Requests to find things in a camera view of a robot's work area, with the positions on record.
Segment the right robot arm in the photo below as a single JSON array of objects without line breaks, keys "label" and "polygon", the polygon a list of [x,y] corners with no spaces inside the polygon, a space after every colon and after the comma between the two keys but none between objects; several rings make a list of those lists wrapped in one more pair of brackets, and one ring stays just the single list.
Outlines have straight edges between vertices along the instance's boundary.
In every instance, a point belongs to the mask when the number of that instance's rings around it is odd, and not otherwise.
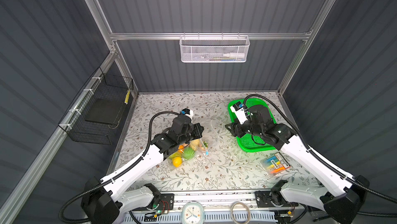
[{"label": "right robot arm", "polygon": [[306,147],[292,128],[276,124],[266,106],[255,105],[248,109],[241,102],[229,107],[234,114],[226,128],[235,137],[258,137],[283,154],[300,163],[321,183],[320,188],[304,187],[287,180],[280,180],[271,189],[273,203],[296,202],[325,211],[340,224],[351,224],[366,200],[366,193],[353,183],[351,175],[342,169],[328,168],[321,154]]}]

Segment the orange carrot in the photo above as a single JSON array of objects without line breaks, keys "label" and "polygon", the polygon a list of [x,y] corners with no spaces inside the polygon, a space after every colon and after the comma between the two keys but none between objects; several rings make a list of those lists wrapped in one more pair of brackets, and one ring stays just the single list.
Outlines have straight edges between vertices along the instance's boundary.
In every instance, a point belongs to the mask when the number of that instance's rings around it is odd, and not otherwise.
[{"label": "orange carrot", "polygon": [[178,150],[177,150],[177,152],[183,154],[183,153],[184,153],[184,149],[185,149],[185,146],[180,145],[179,148],[178,148]]}]

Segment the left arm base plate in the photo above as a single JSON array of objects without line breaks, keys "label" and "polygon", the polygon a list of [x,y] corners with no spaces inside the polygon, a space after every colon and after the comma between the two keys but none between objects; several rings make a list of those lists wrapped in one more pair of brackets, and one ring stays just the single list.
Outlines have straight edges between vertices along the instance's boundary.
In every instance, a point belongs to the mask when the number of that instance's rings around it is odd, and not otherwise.
[{"label": "left arm base plate", "polygon": [[133,209],[133,211],[169,211],[174,206],[174,194],[163,194],[155,196],[148,206]]}]

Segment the clear zip top bag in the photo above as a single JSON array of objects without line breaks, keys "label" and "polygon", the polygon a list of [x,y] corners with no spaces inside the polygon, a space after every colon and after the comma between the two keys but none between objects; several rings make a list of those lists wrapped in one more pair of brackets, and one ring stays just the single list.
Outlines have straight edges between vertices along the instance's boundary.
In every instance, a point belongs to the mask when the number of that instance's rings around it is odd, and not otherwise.
[{"label": "clear zip top bag", "polygon": [[199,156],[209,156],[215,151],[219,143],[219,134],[215,128],[213,120],[203,123],[203,136],[191,141],[189,144],[183,144],[178,151],[172,154],[167,163],[171,169],[180,168],[183,164],[189,163]]}]

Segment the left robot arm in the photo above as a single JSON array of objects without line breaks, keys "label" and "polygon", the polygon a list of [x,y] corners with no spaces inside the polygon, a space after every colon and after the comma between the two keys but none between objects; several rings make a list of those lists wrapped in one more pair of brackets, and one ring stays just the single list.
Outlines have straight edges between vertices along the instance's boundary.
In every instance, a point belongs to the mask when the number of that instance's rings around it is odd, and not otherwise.
[{"label": "left robot arm", "polygon": [[150,138],[145,150],[121,169],[100,180],[90,179],[85,188],[98,186],[98,189],[82,198],[81,208],[88,221],[92,224],[112,224],[122,213],[138,208],[156,209],[161,194],[153,184],[148,183],[134,190],[131,197],[125,196],[125,192],[147,171],[176,153],[181,145],[200,139],[203,131],[203,126],[194,124],[192,117],[182,111],[173,119],[170,128]]}]

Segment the green cabbage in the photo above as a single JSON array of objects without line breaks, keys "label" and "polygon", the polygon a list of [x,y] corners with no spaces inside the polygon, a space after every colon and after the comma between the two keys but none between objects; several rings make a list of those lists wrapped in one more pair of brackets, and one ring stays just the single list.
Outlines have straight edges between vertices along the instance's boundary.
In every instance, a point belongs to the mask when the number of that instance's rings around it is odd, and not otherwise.
[{"label": "green cabbage", "polygon": [[191,147],[185,147],[183,149],[182,157],[186,160],[192,159],[196,154],[196,151]]}]

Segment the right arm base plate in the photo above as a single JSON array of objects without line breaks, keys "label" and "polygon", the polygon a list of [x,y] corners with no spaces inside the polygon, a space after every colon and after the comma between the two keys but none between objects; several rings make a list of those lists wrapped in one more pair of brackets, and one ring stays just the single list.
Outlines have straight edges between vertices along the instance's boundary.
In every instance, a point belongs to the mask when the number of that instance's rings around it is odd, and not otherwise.
[{"label": "right arm base plate", "polygon": [[259,190],[254,192],[254,198],[258,207],[298,207],[299,204],[295,202],[287,202],[280,195],[273,193],[270,190]]}]

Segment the yellow lemon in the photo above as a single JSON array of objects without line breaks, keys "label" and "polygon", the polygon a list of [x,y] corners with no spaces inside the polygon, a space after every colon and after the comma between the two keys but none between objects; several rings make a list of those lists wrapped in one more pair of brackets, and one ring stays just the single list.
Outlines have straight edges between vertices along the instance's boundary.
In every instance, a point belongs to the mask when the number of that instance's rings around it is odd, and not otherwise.
[{"label": "yellow lemon", "polygon": [[172,164],[174,167],[178,168],[183,164],[183,159],[181,157],[174,157],[172,159]]}]

